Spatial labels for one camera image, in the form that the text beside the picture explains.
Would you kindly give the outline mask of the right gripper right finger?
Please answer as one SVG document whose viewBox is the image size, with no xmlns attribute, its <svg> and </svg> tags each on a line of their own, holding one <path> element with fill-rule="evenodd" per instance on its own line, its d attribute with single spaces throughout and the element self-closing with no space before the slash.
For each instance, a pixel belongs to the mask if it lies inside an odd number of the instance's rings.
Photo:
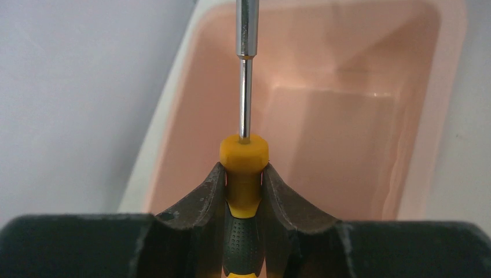
<svg viewBox="0 0 491 278">
<path fill-rule="evenodd" d="M 341 220 L 294 191 L 272 164 L 262 174 L 261 221 L 267 277 L 335 277 L 329 232 Z"/>
</svg>

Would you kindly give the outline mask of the yellow black screwdriver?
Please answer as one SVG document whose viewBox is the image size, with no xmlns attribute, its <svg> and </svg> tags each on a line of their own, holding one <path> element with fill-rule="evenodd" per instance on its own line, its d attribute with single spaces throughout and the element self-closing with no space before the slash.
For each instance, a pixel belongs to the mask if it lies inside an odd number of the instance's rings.
<svg viewBox="0 0 491 278">
<path fill-rule="evenodd" d="M 239 132 L 225 138 L 219 159 L 226 171 L 223 272 L 226 277 L 259 277 L 265 253 L 258 209 L 269 147 L 251 132 L 252 69 L 257 55 L 259 1 L 236 1 L 236 55 L 240 61 Z"/>
</svg>

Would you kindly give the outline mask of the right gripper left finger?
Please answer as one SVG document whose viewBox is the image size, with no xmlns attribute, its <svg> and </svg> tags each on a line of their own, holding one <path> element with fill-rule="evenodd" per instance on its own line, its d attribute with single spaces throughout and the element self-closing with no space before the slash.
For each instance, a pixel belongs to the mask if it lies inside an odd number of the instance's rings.
<svg viewBox="0 0 491 278">
<path fill-rule="evenodd" d="M 204 181 L 157 215 L 167 229 L 167 277 L 221 277 L 225 169 L 216 163 Z"/>
</svg>

